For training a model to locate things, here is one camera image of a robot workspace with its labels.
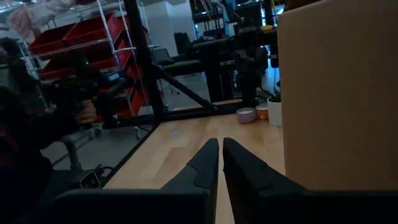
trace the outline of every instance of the pink fabric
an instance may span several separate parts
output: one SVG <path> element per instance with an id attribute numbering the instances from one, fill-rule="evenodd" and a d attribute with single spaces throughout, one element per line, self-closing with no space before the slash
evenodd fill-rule
<path id="1" fill-rule="evenodd" d="M 15 10 L 8 17 L 7 23 L 26 39 L 32 34 L 32 29 L 46 25 L 55 17 L 67 12 L 75 3 L 76 0 L 43 0 L 31 7 Z"/>

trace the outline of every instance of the desk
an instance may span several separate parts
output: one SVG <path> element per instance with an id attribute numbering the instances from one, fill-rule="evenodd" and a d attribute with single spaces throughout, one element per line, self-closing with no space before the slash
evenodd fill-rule
<path id="1" fill-rule="evenodd" d="M 285 173 L 282 128 L 266 121 L 239 124 L 235 114 L 162 123 L 118 170 L 105 189 L 159 189 L 174 177 L 209 139 L 231 137 L 271 167 Z M 220 166 L 217 193 L 217 224 L 232 224 L 233 214 Z"/>

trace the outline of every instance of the white pot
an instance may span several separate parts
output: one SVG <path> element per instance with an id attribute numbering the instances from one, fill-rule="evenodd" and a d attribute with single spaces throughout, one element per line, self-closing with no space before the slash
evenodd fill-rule
<path id="1" fill-rule="evenodd" d="M 273 126 L 282 127 L 282 103 L 267 100 L 269 123 Z"/>

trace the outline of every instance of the cardboard box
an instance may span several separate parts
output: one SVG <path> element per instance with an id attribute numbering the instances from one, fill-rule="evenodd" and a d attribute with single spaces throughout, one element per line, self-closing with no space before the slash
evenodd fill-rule
<path id="1" fill-rule="evenodd" d="M 287 176 L 398 189 L 398 1 L 324 0 L 279 17 Z"/>

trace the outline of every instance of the black metal frame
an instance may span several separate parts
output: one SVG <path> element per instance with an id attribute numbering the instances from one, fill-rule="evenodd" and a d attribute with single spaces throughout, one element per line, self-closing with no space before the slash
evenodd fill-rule
<path id="1" fill-rule="evenodd" d="M 132 148 L 129 154 L 114 168 L 108 175 L 107 180 L 128 161 L 128 159 L 138 150 L 138 148 L 149 138 L 149 136 L 156 130 L 162 123 L 167 121 L 176 121 L 181 119 L 202 118 L 207 116 L 217 116 L 235 113 L 241 106 L 241 103 L 230 103 L 225 105 L 214 105 L 203 99 L 195 92 L 191 91 L 184 84 L 180 83 L 174 77 L 166 74 L 160 67 L 156 66 L 152 61 L 151 52 L 148 48 L 142 21 L 139 14 L 139 9 L 136 0 L 124 0 L 124 7 L 129 18 L 131 25 L 130 35 L 135 41 L 137 47 L 137 63 L 141 66 L 143 73 L 143 84 L 148 92 L 150 104 L 152 105 L 153 115 L 142 115 L 133 117 L 127 121 L 120 122 L 117 126 L 104 127 L 104 128 L 118 128 L 123 126 L 138 126 L 143 124 L 153 125 L 152 130 L 141 139 L 141 141 Z M 164 79 L 175 88 L 179 89 L 182 93 L 189 96 L 191 99 L 202 105 L 199 108 L 192 108 L 187 110 L 167 111 L 163 104 L 160 91 L 157 86 L 157 80 Z"/>

